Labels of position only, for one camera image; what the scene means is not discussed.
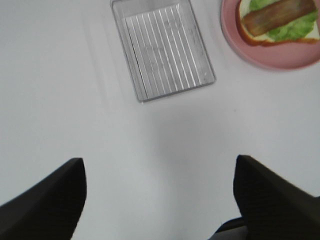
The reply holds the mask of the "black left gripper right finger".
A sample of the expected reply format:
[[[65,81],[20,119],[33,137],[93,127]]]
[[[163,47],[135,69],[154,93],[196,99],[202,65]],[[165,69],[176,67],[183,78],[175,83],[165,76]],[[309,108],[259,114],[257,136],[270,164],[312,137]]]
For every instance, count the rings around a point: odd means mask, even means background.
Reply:
[[[249,155],[236,159],[233,195],[248,240],[320,238],[320,199]]]

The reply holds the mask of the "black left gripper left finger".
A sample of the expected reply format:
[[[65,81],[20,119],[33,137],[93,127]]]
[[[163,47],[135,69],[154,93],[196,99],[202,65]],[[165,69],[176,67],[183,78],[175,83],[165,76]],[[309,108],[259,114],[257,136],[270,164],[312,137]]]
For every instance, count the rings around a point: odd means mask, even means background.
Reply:
[[[1,205],[2,240],[70,240],[87,198],[82,158],[72,158]]]

